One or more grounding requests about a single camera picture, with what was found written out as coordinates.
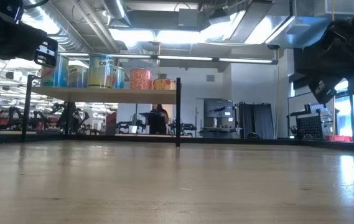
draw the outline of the red can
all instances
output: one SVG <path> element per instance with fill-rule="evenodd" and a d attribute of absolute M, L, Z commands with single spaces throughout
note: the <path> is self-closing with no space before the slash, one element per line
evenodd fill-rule
<path fill-rule="evenodd" d="M 151 90 L 152 72 L 146 69 L 137 68 L 129 71 L 130 89 L 133 90 Z"/>

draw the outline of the blue can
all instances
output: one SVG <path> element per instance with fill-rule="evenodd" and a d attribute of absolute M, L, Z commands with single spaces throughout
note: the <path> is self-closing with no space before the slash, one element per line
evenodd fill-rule
<path fill-rule="evenodd" d="M 88 83 L 88 69 L 80 65 L 69 66 L 67 86 L 74 88 L 86 88 Z"/>
<path fill-rule="evenodd" d="M 67 87 L 69 58 L 58 55 L 57 66 L 54 68 L 42 67 L 41 86 L 46 87 Z"/>
<path fill-rule="evenodd" d="M 88 69 L 88 87 L 112 88 L 113 87 L 113 57 L 105 54 L 91 54 Z"/>
<path fill-rule="evenodd" d="M 124 79 L 126 76 L 124 68 L 114 66 L 112 76 L 113 88 L 124 88 Z"/>

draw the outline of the ventilation duct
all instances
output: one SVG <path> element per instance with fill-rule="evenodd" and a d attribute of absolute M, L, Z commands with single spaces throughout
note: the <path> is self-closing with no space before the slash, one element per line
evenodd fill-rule
<path fill-rule="evenodd" d="M 126 44 L 126 47 L 131 54 L 143 54 L 144 51 L 142 49 L 142 45 L 139 42 L 135 42 L 134 44 Z"/>
<path fill-rule="evenodd" d="M 123 0 L 102 0 L 106 12 L 119 22 L 131 27 L 131 23 L 127 17 L 126 5 Z"/>
<path fill-rule="evenodd" d="M 35 0 L 24 0 L 25 5 L 35 3 Z M 92 52 L 92 48 L 51 2 L 26 9 L 22 21 L 49 33 L 49 36 L 57 40 L 59 46 L 67 52 Z"/>

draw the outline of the shelf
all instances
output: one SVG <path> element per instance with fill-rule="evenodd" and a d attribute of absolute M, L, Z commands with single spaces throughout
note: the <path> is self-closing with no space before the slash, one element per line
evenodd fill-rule
<path fill-rule="evenodd" d="M 175 90 L 32 87 L 32 92 L 69 102 L 175 104 Z"/>

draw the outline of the yellow can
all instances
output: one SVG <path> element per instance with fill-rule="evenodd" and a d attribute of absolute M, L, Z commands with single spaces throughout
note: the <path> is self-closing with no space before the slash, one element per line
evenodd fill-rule
<path fill-rule="evenodd" d="M 105 54 L 91 54 L 88 69 L 88 87 L 112 88 L 113 57 Z"/>

